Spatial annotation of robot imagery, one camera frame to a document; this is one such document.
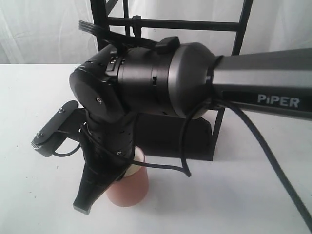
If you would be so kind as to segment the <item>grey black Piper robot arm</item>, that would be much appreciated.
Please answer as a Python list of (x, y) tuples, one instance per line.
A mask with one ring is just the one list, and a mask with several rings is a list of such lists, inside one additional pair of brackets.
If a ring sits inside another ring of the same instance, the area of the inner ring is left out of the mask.
[(190, 121), (205, 109), (235, 107), (312, 117), (311, 49), (217, 57), (200, 43), (121, 54), (107, 46), (69, 83), (86, 111), (79, 132), (85, 164), (73, 203), (84, 214), (133, 162), (139, 114)]

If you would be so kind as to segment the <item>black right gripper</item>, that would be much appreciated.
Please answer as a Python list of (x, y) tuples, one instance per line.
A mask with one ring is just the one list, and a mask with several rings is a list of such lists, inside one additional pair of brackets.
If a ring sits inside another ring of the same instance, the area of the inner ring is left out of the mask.
[(130, 167), (135, 155), (135, 125), (134, 113), (113, 123), (86, 114), (79, 134), (86, 168), (73, 202), (75, 210), (88, 215), (96, 200)]

